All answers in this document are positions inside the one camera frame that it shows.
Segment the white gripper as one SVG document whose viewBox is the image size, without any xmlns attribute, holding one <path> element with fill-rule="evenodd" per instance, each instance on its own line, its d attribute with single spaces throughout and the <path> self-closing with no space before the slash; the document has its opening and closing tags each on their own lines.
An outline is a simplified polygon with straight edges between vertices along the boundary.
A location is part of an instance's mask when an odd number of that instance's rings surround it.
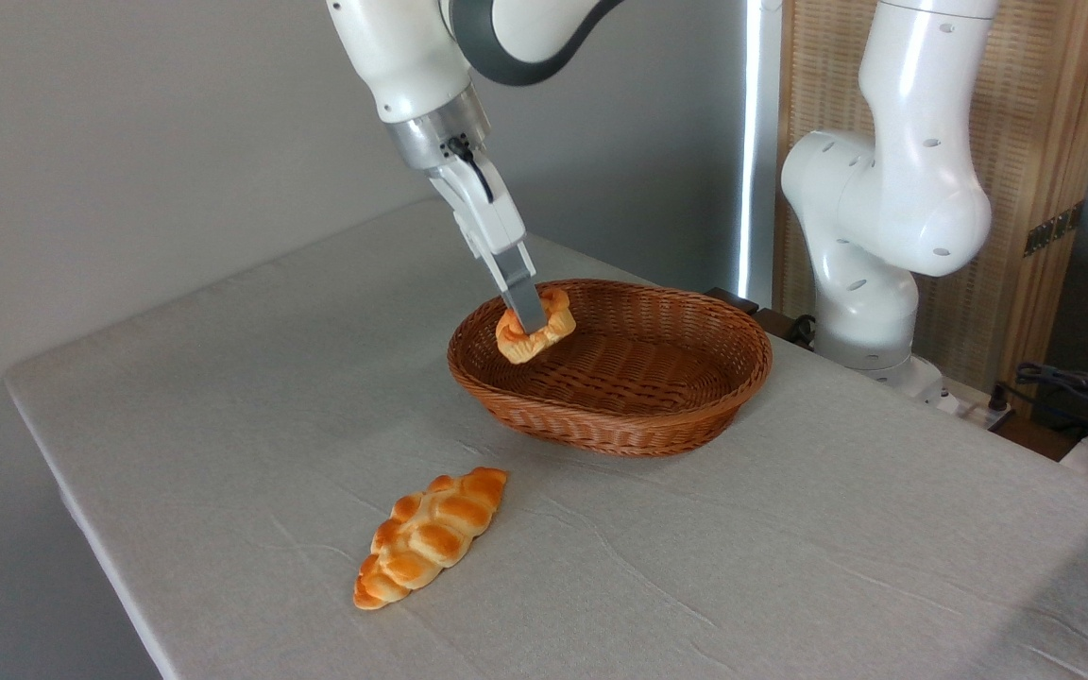
<svg viewBox="0 0 1088 680">
<path fill-rule="evenodd" d="M 475 166 L 450 158 L 429 168 L 428 178 L 452 206 L 453 217 L 475 259 L 483 259 L 495 280 L 502 301 L 517 316 L 526 334 L 547 326 L 547 314 L 536 289 L 536 268 L 526 250 L 522 223 L 500 172 L 484 152 L 475 152 Z"/>
</svg>

